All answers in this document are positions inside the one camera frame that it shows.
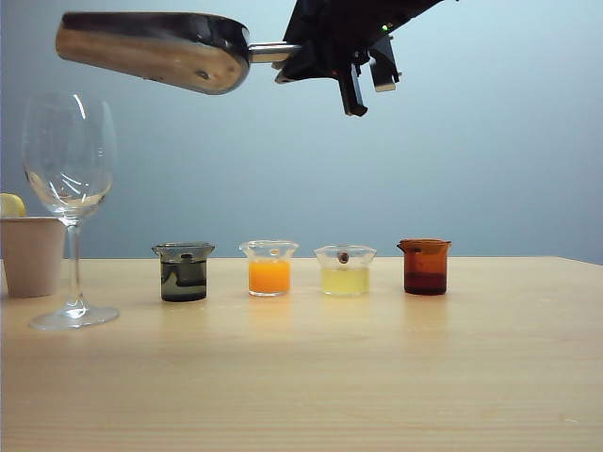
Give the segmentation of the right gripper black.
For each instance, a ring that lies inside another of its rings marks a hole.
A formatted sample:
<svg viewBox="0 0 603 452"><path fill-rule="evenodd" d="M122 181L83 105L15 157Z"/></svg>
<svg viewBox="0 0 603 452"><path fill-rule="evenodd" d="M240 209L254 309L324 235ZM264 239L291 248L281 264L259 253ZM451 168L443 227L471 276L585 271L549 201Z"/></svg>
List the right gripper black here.
<svg viewBox="0 0 603 452"><path fill-rule="evenodd" d="M326 40L330 29L335 45L350 55L356 67L369 62L380 77L399 78L390 34L438 4L438 1L326 1L297 0L284 41L304 44ZM289 58L275 63L277 84L309 79L336 79L337 74L314 60Z"/></svg>

